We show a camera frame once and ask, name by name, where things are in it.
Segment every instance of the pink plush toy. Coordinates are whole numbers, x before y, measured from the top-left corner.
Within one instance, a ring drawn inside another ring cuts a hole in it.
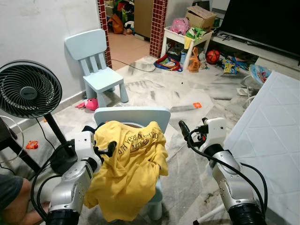
[[[75,106],[76,108],[87,108],[89,110],[95,111],[98,109],[98,101],[96,98],[89,98],[85,102],[80,103],[79,105]]]

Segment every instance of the television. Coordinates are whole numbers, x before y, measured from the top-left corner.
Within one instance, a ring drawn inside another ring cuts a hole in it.
[[[300,56],[299,0],[230,0],[220,31]]]

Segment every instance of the light blue children's chair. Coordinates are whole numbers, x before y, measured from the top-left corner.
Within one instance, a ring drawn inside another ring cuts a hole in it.
[[[166,108],[143,106],[98,108],[94,113],[97,125],[106,121],[116,120],[133,127],[142,128],[147,126],[151,121],[156,121],[163,133],[165,133],[168,126],[170,116],[171,113]],[[163,193],[160,177],[158,177],[155,194],[147,203],[149,207],[148,215],[151,219],[158,220],[161,218],[162,200]]]
[[[105,64],[106,38],[104,30],[90,30],[73,35],[65,40],[65,45],[73,59],[80,61],[84,72],[87,98],[95,98],[96,93],[98,107],[106,107],[103,92],[113,91],[114,87],[119,85],[121,101],[128,101],[123,77]]]

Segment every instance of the fan grille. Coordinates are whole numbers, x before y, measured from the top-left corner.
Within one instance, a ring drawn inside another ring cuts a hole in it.
[[[33,90],[36,97],[30,100],[22,95],[24,88]],[[59,80],[40,64],[18,61],[0,68],[0,106],[13,116],[21,118],[44,116],[57,107],[61,96]]]

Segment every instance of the pink toy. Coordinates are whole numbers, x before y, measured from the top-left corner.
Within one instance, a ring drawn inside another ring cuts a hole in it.
[[[185,35],[189,29],[189,23],[187,18],[176,18],[173,20],[170,30],[177,33]]]
[[[98,101],[96,98],[89,98],[85,102],[80,103],[79,105],[75,106],[76,108],[87,108],[89,110],[95,111],[98,109]]]

